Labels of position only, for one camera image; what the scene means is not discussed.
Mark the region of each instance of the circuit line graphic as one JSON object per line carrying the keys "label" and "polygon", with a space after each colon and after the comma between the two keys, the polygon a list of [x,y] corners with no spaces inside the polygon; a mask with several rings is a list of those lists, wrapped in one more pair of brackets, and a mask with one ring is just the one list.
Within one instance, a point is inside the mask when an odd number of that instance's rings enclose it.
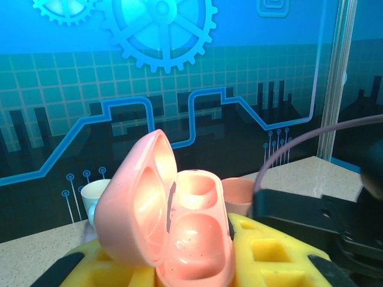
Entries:
{"label": "circuit line graphic", "polygon": [[[185,141],[172,143],[173,149],[190,146],[196,140],[196,119],[195,119],[196,112],[194,109],[194,102],[197,97],[211,96],[211,95],[220,95],[221,105],[229,105],[229,104],[236,104],[236,103],[240,104],[248,112],[248,114],[261,126],[261,128],[263,128],[263,130],[273,130],[273,129],[278,129],[282,127],[307,123],[311,121],[314,115],[314,102],[315,102],[314,89],[312,93],[311,108],[310,108],[310,113],[308,117],[300,118],[296,120],[284,121],[284,122],[275,123],[275,124],[266,124],[259,117],[259,115],[253,110],[253,108],[249,106],[249,104],[245,101],[243,97],[241,96],[226,97],[226,87],[214,87],[214,88],[204,88],[200,90],[195,90],[190,93],[188,98],[190,136]],[[122,99],[103,100],[101,101],[102,114],[79,118],[39,170],[1,178],[0,186],[15,184],[18,182],[30,181],[33,179],[45,177],[45,175],[48,174],[50,169],[54,166],[54,164],[58,161],[58,159],[60,159],[61,155],[65,152],[67,147],[69,147],[71,142],[75,139],[76,135],[79,134],[79,132],[84,126],[88,124],[104,123],[104,122],[111,121],[112,115],[111,115],[110,109],[113,107],[137,105],[137,104],[144,105],[146,110],[148,132],[152,132],[155,129],[153,106],[151,102],[148,100],[148,98],[127,97]]]}

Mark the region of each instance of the black rubber pad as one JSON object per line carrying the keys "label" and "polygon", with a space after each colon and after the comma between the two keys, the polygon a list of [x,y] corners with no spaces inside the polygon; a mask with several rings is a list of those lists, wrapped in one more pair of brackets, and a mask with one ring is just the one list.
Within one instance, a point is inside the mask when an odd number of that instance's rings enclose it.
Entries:
{"label": "black rubber pad", "polygon": [[60,258],[31,287],[59,287],[84,256],[77,252]]}
{"label": "black rubber pad", "polygon": [[316,255],[309,259],[333,287],[358,287],[335,263]]}

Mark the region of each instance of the pink cup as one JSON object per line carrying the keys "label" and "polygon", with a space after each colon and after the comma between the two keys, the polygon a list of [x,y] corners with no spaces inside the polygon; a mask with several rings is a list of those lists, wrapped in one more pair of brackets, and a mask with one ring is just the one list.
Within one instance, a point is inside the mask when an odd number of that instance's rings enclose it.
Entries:
{"label": "pink cup", "polygon": [[253,201],[254,181],[248,178],[226,178],[222,180],[222,186],[227,213],[246,216]]}

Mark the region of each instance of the grid pattern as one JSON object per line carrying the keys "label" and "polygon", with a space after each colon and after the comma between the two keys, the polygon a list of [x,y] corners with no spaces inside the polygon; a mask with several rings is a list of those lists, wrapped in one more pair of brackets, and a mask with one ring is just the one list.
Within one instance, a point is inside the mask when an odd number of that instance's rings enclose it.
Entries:
{"label": "grid pattern", "polygon": [[[370,96],[374,76],[383,76],[383,39],[351,43],[347,76],[341,109],[357,100],[360,89],[365,90],[365,96]],[[383,105],[383,88],[379,90],[377,104]]]}
{"label": "grid pattern", "polygon": [[[34,108],[45,107],[53,136],[64,135],[89,105],[102,99],[126,96],[163,95],[164,116],[156,122],[186,118],[179,112],[177,93],[199,88],[228,86],[250,105],[257,104],[257,84],[263,85],[263,108],[267,108],[268,82],[276,83],[273,105],[278,103],[279,81],[285,81],[285,96],[293,94],[293,105],[307,116],[314,81],[316,45],[278,45],[206,48],[196,63],[183,71],[162,69],[152,73],[139,69],[134,59],[123,59],[121,52],[83,52],[58,54],[18,54],[0,56],[0,128],[9,151],[19,150],[10,111],[21,110],[33,147],[42,146]],[[322,106],[326,87],[330,46],[323,47],[319,67],[317,99]],[[196,115],[221,117],[221,109],[197,111]],[[145,124],[135,120],[113,124],[114,135],[127,127]]]}

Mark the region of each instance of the square logo graphic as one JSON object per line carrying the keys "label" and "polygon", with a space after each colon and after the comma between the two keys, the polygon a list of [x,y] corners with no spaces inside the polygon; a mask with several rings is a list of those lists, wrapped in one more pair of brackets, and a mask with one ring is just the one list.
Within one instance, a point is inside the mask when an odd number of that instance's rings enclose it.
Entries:
{"label": "square logo graphic", "polygon": [[284,18],[290,11],[290,0],[257,0],[257,12],[261,17]]}

